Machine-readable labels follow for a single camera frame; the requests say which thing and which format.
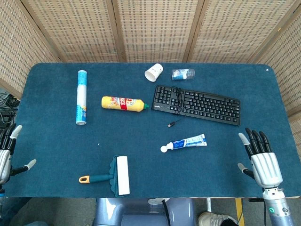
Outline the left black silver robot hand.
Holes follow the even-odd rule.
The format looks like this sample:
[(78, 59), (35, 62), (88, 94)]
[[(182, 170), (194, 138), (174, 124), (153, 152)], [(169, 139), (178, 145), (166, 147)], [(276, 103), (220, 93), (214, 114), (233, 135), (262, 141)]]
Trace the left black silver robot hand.
[(33, 159), (20, 168), (12, 168), (12, 156), (22, 128), (22, 125), (17, 126), (13, 123), (9, 127), (0, 130), (0, 186), (7, 183), (11, 176), (29, 171), (36, 163), (36, 159)]

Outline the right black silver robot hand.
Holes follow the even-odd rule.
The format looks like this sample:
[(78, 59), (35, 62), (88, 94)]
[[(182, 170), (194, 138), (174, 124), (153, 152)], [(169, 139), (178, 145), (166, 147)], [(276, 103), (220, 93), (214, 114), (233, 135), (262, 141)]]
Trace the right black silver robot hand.
[(254, 179), (262, 189), (278, 187), (283, 182), (283, 177), (267, 136), (262, 131), (256, 132), (249, 128), (246, 128), (246, 133), (248, 137), (243, 133), (238, 136), (245, 147), (252, 169), (249, 170), (242, 163), (238, 163), (238, 168)]

